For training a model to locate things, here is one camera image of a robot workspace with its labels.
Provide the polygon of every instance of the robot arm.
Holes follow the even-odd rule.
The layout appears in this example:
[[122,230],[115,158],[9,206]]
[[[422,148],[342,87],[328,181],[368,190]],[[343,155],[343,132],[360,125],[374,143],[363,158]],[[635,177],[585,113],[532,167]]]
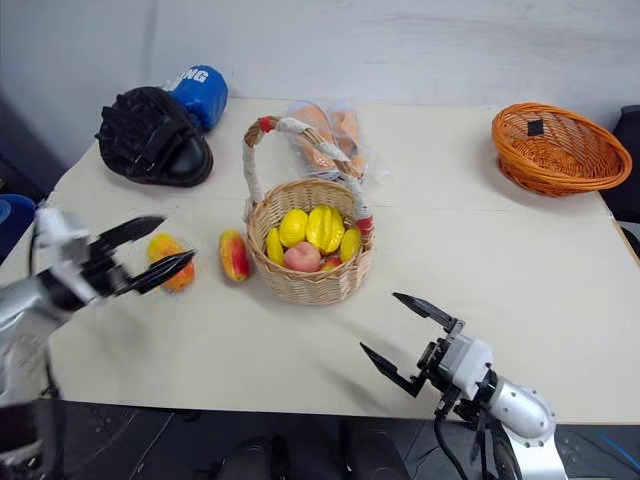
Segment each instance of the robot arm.
[[453,408],[463,420],[478,426],[483,441],[485,417],[493,419],[494,458],[500,478],[566,479],[555,445],[555,413],[544,398],[496,374],[491,346],[464,335],[462,320],[425,300],[401,293],[394,296],[418,315],[433,318],[447,336],[429,343],[418,361],[419,374],[409,380],[398,374],[395,365],[361,344],[376,368],[414,397],[427,380],[443,392],[437,422]]
[[115,263],[112,254],[119,245],[151,233],[163,221],[136,218],[89,243],[89,232],[72,215],[53,208],[38,211],[38,244],[47,250],[51,267],[0,288],[0,478],[2,468],[17,478],[36,476],[42,441],[34,401],[45,385],[49,336],[89,303],[131,290],[146,293],[191,261],[192,251],[166,257],[136,277]]

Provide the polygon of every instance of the wall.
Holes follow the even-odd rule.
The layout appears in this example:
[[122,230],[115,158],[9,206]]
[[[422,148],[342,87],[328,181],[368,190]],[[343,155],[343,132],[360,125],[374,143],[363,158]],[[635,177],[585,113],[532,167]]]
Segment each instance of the wall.
[[0,0],[0,93],[67,166],[116,93],[194,63],[234,96],[536,100],[612,126],[639,25],[637,0]]

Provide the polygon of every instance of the fake fruit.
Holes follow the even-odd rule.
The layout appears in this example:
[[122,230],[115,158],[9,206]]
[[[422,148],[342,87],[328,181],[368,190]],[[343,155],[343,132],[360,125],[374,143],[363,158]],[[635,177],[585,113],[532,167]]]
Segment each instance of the fake fruit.
[[323,272],[328,272],[329,270],[333,270],[334,268],[336,268],[338,265],[342,265],[342,262],[340,261],[339,257],[336,257],[334,255],[327,258],[327,261],[324,262],[324,265],[320,270],[322,270]]
[[[184,247],[171,235],[168,233],[159,233],[149,242],[149,246],[147,247],[147,259],[151,264],[170,255],[175,255],[176,253],[182,253],[184,251]],[[196,269],[193,266],[192,260],[186,267],[164,282],[162,286],[170,292],[179,292],[191,285],[195,275]]]
[[320,268],[320,252],[309,242],[301,242],[285,252],[284,264],[298,272],[317,272]]
[[307,241],[327,255],[335,252],[344,235],[340,212],[328,205],[318,205],[309,214]]
[[287,248],[304,241],[307,233],[308,217],[304,210],[294,208],[287,212],[280,224],[280,243]]
[[350,228],[342,237],[342,243],[340,244],[340,260],[342,263],[348,262],[353,256],[360,250],[362,240],[360,238],[360,230],[357,228]]
[[280,235],[276,227],[269,230],[267,235],[267,256],[273,263],[284,266],[284,251],[282,250]]
[[224,273],[234,282],[243,282],[249,277],[249,257],[244,238],[235,230],[226,230],[220,235],[218,255]]

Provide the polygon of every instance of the wicker basket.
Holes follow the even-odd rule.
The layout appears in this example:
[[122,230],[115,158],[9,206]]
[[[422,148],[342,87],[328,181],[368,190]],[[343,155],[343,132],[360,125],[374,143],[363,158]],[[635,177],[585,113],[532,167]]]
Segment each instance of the wicker basket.
[[[343,173],[349,188],[308,178],[280,185],[263,197],[256,176],[254,147],[266,132],[273,129],[298,134],[331,158]],[[270,116],[258,119],[249,127],[243,147],[244,173],[250,192],[245,215],[247,240],[264,282],[280,297],[306,305],[327,305],[349,297],[369,272],[374,242],[373,220],[349,159],[335,145],[325,142],[311,127],[292,118]],[[333,270],[314,273],[289,270],[269,260],[265,253],[269,230],[279,226],[289,210],[300,208],[309,212],[321,204],[337,208],[347,225],[360,228],[362,247],[359,253]]]
[[492,138],[503,173],[543,195],[612,188],[631,173],[631,156],[611,133],[557,107],[512,105],[494,118]]

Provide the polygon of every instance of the table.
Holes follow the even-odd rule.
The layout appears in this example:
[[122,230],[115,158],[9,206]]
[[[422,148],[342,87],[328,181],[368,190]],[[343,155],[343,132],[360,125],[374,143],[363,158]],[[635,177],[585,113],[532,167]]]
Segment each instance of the table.
[[[109,172],[93,145],[51,202],[94,233],[137,215],[198,250],[189,290],[129,294],[89,307],[51,338],[69,400],[194,409],[431,418],[438,395],[413,399],[380,375],[363,341],[408,374],[442,331],[391,292],[423,297],[493,345],[495,368],[547,397],[561,422],[638,423],[640,273],[598,194],[551,199],[502,176],[492,108],[360,107],[377,226],[369,278],[338,305],[278,299],[254,275],[224,281],[220,233],[244,230],[241,138],[287,102],[232,99],[207,140],[214,172],[191,189],[141,186]],[[296,176],[286,140],[257,150],[263,185]],[[26,272],[26,238],[0,283]],[[141,241],[119,250],[145,268]],[[39,266],[44,260],[37,258]]]

